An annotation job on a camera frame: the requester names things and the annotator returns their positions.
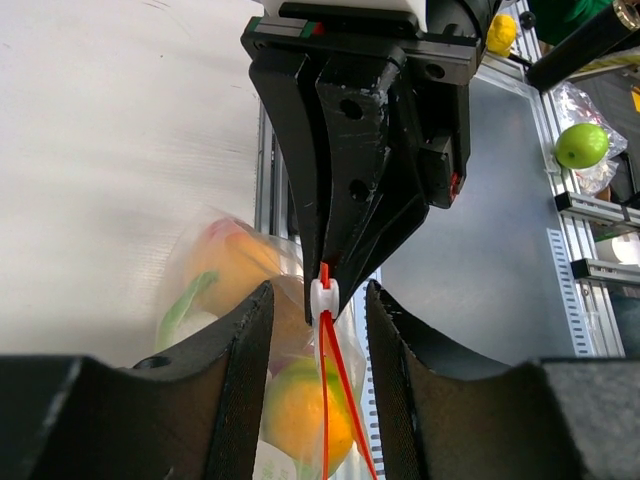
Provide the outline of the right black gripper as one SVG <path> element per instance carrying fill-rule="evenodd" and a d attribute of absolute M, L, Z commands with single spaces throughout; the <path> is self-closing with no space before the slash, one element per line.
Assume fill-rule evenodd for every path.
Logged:
<path fill-rule="evenodd" d="M 469 83 L 498 8 L 278 1 L 250 20 L 241 42 L 288 174 L 307 322 L 322 262 L 346 304 L 424 221 L 416 168 L 424 137 L 445 136 L 452 148 L 448 173 L 427 176 L 429 203 L 447 208 L 459 193 L 470 155 Z"/>

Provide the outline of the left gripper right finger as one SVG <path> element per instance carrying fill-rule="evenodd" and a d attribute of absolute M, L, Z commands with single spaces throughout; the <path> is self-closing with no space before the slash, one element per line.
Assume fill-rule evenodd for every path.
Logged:
<path fill-rule="evenodd" d="M 366 321 L 390 479 L 635 479 L 639 363 L 508 366 L 442 334 L 377 282 Z"/>

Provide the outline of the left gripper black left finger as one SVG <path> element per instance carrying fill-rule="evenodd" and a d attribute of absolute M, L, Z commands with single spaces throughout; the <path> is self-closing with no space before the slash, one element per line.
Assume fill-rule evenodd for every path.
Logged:
<path fill-rule="evenodd" d="M 1 360 L 5 479 L 248 479 L 274 318 L 260 285 L 131 368 L 82 355 Z"/>

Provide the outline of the green yellow mango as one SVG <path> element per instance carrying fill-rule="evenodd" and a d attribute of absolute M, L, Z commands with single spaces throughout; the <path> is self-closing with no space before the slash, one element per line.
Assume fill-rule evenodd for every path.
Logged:
<path fill-rule="evenodd" d="M 325 369 L 327 391 L 312 357 L 290 361 L 266 386 L 262 437 L 294 460 L 301 479 L 320 479 L 324 458 L 333 475 L 354 443 L 335 362 L 328 359 Z"/>

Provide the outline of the clear zip top bag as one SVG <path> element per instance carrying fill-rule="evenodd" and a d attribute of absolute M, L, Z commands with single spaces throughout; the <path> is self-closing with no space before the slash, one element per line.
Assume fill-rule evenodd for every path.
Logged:
<path fill-rule="evenodd" d="M 242 221 L 220 210 L 206 208 L 187 223 L 186 229 L 178 238 L 169 256 L 164 278 L 159 288 L 158 327 L 164 314 L 186 289 L 183 281 L 183 270 L 190 247 L 193 246 L 197 236 L 205 227 L 224 217 Z M 266 370 L 266 386 L 272 377 L 290 361 L 301 357 L 312 357 L 315 359 L 316 370 L 320 374 L 323 390 L 327 391 L 325 365 L 328 359 L 334 361 L 351 415 L 354 443 L 349 455 L 333 475 L 328 474 L 328 459 L 323 459 L 322 477 L 320 479 L 374 479 L 377 476 L 376 465 L 373 461 L 361 408 L 367 366 L 365 354 L 355 333 L 353 307 L 347 305 L 342 311 L 334 325 L 334 335 L 328 335 L 325 330 L 307 324 L 304 313 L 302 253 L 300 247 L 296 243 L 294 244 L 298 249 L 300 264 L 296 268 L 290 268 L 289 272 L 296 274 L 300 279 L 303 296 L 297 302 L 289 298 L 282 288 L 269 281 L 274 289 L 274 322 Z M 170 346 L 188 338 L 221 318 L 204 311 L 190 316 L 187 322 L 176 330 Z M 301 479 L 294 460 L 264 441 L 261 428 L 263 405 L 253 469 L 254 478 Z"/>

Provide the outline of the orange fruit with leaf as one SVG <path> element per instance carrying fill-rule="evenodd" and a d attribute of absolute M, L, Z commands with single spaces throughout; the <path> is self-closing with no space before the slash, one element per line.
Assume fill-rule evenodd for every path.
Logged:
<path fill-rule="evenodd" d="M 265 281 L 299 302 L 302 284 L 289 272 L 299 264 L 293 242 L 261 234 L 235 218 L 216 220 L 186 255 L 183 281 L 189 308 L 222 317 Z"/>

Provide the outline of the background clear plastic bag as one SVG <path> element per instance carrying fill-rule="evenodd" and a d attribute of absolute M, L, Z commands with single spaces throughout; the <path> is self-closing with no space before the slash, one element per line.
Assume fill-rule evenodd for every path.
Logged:
<path fill-rule="evenodd" d="M 595 196 L 606 189 L 617 171 L 613 158 L 622 153 L 628 141 L 616 131 L 589 95 L 570 82 L 551 92 L 560 126 L 554 157 L 573 171 L 585 195 Z"/>

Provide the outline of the yellow toy fruit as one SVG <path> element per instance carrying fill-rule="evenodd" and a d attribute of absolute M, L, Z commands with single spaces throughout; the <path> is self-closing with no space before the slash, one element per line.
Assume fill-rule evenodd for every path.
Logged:
<path fill-rule="evenodd" d="M 487 49 L 496 55 L 508 57 L 517 37 L 517 24 L 513 17 L 498 14 L 492 20 L 486 39 Z"/>

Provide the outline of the green apple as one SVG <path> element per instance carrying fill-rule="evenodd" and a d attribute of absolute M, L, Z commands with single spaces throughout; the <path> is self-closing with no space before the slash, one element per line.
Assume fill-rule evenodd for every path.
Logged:
<path fill-rule="evenodd" d="M 602 127 L 580 123 L 561 133 L 555 144 L 555 157 L 566 168 L 586 169 L 600 162 L 608 148 L 609 138 Z"/>

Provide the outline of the black cylindrical tube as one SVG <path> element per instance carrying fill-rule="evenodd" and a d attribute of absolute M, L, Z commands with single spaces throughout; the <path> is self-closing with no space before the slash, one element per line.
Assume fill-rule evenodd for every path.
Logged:
<path fill-rule="evenodd" d="M 527 72 L 545 92 L 591 61 L 639 43 L 637 1 L 533 1 L 538 38 L 552 49 Z"/>

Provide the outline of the aluminium mounting rail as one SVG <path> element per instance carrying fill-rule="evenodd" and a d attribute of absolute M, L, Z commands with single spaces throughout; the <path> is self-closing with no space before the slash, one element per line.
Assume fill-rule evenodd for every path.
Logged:
<path fill-rule="evenodd" d="M 262 233 L 297 241 L 293 217 L 284 160 L 275 130 L 260 104 L 254 226 Z"/>

